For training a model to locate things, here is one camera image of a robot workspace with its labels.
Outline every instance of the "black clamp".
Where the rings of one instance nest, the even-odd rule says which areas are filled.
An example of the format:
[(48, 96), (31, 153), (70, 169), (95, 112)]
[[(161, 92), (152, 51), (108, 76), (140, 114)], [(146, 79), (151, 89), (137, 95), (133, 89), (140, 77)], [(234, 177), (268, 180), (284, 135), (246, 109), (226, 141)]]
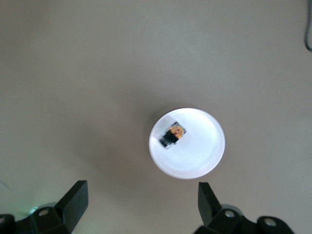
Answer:
[(87, 181), (77, 181), (54, 207), (38, 209), (18, 222), (0, 214), (0, 234), (70, 234), (87, 207)]
[(294, 234), (279, 218), (263, 216), (253, 223), (236, 210), (223, 208), (208, 183), (199, 183), (198, 209), (204, 226), (195, 234)]

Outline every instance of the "gray floor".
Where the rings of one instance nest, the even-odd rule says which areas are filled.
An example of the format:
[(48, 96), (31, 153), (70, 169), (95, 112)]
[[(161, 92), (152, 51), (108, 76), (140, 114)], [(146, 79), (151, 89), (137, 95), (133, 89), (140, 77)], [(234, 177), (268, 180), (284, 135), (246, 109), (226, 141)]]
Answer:
[[(17, 219), (79, 179), (77, 234), (191, 234), (199, 181), (251, 221), (311, 231), (312, 54), (307, 1), (2, 1), (0, 213)], [(196, 107), (223, 127), (220, 164), (167, 176), (148, 136)]]

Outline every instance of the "white circular platform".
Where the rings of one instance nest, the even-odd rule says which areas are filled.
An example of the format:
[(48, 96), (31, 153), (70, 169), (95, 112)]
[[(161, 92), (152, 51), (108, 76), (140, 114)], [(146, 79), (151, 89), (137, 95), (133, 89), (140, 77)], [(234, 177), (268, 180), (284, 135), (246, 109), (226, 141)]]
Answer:
[[(168, 149), (160, 139), (174, 122), (186, 133)], [(149, 139), (153, 161), (166, 174), (180, 179), (201, 177), (221, 160), (225, 137), (220, 124), (210, 114), (194, 108), (183, 108), (165, 114), (154, 125)]]

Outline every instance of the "black cable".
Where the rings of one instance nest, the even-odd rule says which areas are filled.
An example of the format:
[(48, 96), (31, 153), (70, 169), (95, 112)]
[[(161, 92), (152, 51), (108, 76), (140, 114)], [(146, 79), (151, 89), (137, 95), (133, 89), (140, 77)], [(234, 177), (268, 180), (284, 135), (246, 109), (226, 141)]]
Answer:
[(312, 0), (309, 0), (307, 26), (306, 26), (306, 32), (304, 34), (304, 44), (306, 45), (307, 50), (312, 52), (312, 48), (309, 46), (309, 42), (308, 42), (309, 32), (311, 28), (311, 11), (312, 11)]

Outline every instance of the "small black object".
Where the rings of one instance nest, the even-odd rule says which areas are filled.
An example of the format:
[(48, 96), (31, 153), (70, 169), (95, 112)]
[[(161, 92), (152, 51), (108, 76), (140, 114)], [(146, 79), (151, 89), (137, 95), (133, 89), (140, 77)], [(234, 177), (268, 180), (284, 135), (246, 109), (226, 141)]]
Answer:
[(166, 149), (168, 149), (169, 146), (175, 144), (185, 133), (186, 130), (178, 122), (174, 122), (166, 134), (161, 139), (159, 139), (159, 142)]

